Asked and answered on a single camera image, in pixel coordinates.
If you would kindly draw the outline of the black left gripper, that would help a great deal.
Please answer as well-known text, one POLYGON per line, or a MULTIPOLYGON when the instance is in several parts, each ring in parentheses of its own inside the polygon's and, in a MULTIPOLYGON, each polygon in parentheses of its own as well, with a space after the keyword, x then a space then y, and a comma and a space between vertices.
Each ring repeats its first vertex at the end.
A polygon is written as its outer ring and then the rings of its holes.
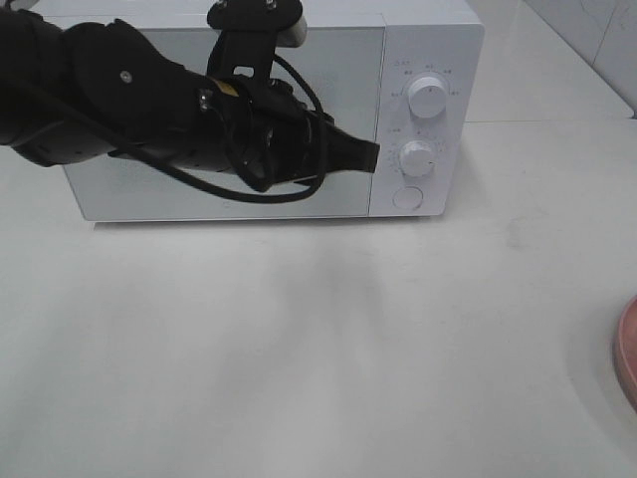
POLYGON ((380 145, 330 124, 316 95, 308 93, 312 110, 286 82, 206 76, 198 91, 198 168, 234 175, 251 193, 297 181, 304 193, 314 193, 327 173, 373 174, 380 145))

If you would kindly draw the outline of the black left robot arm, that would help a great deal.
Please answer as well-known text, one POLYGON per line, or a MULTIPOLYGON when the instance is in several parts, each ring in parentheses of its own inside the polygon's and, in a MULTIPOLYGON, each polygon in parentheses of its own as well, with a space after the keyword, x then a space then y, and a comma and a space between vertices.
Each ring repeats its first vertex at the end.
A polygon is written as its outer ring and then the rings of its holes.
POLYGON ((375 170, 380 147, 338 128, 278 48, 306 37, 299 1, 217 1, 204 74, 116 19, 61 28, 1 5, 1 143, 43 167, 108 155, 223 199, 301 201, 335 172, 375 170))

